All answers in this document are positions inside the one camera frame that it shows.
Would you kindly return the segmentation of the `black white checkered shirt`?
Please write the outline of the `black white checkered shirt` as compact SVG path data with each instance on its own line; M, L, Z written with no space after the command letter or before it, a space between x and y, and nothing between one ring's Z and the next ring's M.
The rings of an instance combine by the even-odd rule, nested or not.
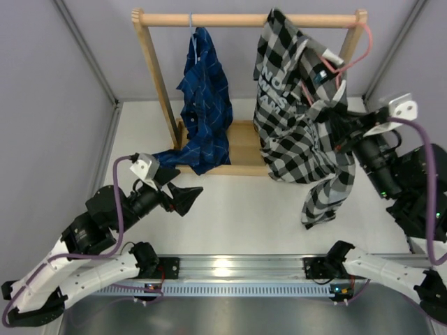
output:
M301 223L310 229L331 221L353 188L353 153L336 150L330 138L330 112L348 112L344 104L306 104L301 94L298 57L303 33L273 8L258 41L254 80L254 128L261 156L275 181L313 184L305 198Z

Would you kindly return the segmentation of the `pink wire hanger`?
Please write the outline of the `pink wire hanger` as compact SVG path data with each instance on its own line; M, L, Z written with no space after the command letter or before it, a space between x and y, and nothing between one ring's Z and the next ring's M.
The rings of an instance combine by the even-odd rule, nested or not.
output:
M337 54L307 34L302 37L298 57L299 85L309 106L344 104L348 69L361 62L372 50L373 35L366 22L356 21L342 28L346 35Z

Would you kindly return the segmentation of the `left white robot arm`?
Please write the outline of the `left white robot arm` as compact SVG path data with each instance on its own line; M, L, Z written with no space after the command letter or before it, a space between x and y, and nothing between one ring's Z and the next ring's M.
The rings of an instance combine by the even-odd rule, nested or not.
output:
M1 286L8 303L2 315L7 328L40 327L109 285L134 278L151 278L160 259L148 242L137 242L120 253L124 233L153 209L185 216L203 192L200 186L172 183L179 170L162 169L126 195L118 178L86 202L86 212L62 232L46 257L26 276Z

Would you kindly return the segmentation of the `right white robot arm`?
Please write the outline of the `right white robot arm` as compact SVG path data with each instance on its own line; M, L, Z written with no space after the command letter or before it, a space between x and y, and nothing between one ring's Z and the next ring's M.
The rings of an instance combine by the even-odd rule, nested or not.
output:
M398 156L374 131L386 122L410 126L420 147ZM426 269L372 255L347 241L337 241L323 258L330 279L364 278L390 288L419 307L433 321L446 324L446 151L431 143L414 121L379 113L350 117L336 142L340 152L353 150L376 190L393 204L386 211L404 234L426 254Z

